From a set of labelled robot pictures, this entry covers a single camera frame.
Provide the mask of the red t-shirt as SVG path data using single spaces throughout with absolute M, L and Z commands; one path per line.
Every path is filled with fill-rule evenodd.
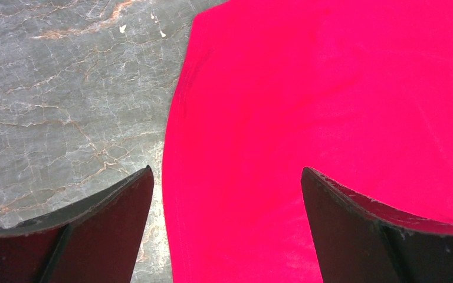
M 228 1 L 193 20 L 163 208 L 175 282 L 321 282 L 311 167 L 453 223 L 453 1 Z

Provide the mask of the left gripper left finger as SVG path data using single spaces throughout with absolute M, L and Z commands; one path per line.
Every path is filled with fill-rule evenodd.
M 130 282 L 154 188 L 150 167 L 0 228 L 0 282 Z

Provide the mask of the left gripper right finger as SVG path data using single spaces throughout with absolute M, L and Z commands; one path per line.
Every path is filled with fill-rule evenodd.
M 305 168 L 301 187 L 324 282 L 453 282 L 453 225 Z

